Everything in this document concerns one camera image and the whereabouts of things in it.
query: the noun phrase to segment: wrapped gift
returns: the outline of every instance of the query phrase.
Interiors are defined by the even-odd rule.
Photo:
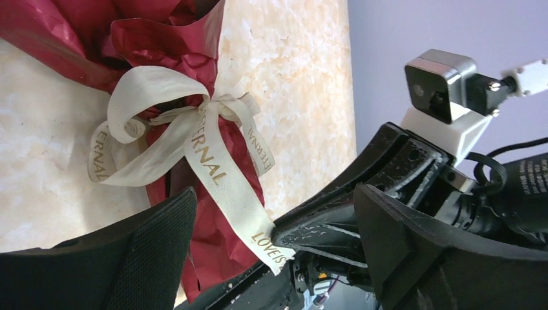
[[[91,139],[92,181],[147,186],[152,205],[193,186],[198,196],[182,283],[188,299],[251,267],[277,273],[294,252],[274,247],[258,177],[274,164],[246,94],[214,96],[224,0],[7,0],[0,36],[66,78],[112,94]],[[121,164],[111,148],[145,135]]]

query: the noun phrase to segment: white connector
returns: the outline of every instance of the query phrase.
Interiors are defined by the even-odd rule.
[[[548,58],[502,72],[503,78],[514,78],[516,92],[511,96],[524,97],[548,90]]]

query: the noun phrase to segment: ribbon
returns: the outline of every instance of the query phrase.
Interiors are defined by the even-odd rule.
[[[176,108],[149,123],[136,117],[159,103],[196,94],[204,97],[197,108]],[[219,116],[241,127],[255,170],[261,176],[275,162],[253,120],[259,112],[257,102],[249,93],[240,98],[223,95],[211,99],[203,84],[177,71],[157,66],[132,68],[116,85],[109,101],[107,121],[91,138],[89,177],[101,184],[140,187],[156,181],[186,157],[235,234],[274,274],[279,274],[295,251],[272,244],[274,223],[232,160],[218,127]],[[138,141],[149,125],[164,123],[171,124],[140,155],[126,164],[114,159],[114,149],[123,149],[124,145]]]

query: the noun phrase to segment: beige marble surface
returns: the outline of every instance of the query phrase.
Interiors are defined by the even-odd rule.
[[[218,92],[251,92],[276,158],[261,177],[277,218],[356,156],[344,0],[228,0]],[[108,95],[0,42],[0,251],[53,245],[149,207],[143,188],[92,183],[89,137]]]

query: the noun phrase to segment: fold in red paper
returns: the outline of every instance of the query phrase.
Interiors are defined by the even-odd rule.
[[[131,67],[157,65],[177,70],[212,95],[225,0],[3,0],[0,37],[80,84],[111,93]],[[158,105],[143,118],[201,96]],[[232,158],[264,204],[262,189],[238,127],[222,118],[220,131]],[[149,144],[167,125],[153,128]],[[257,257],[238,239],[185,159],[168,176],[147,186],[152,205],[193,186],[198,196],[183,287],[189,301],[201,291],[243,273]]]

